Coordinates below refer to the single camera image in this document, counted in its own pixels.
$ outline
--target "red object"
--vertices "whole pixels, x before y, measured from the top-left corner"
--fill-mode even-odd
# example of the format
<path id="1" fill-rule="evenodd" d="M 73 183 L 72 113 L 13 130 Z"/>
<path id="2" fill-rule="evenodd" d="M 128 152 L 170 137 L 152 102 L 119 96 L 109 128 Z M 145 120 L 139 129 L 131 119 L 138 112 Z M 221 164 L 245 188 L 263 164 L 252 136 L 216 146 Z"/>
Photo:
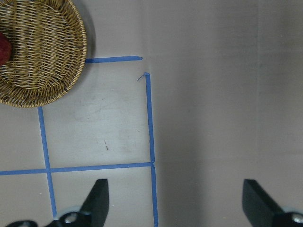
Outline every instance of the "red object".
<path id="1" fill-rule="evenodd" d="M 0 66 L 4 65 L 10 58 L 11 44 L 4 34 L 0 32 Z"/>

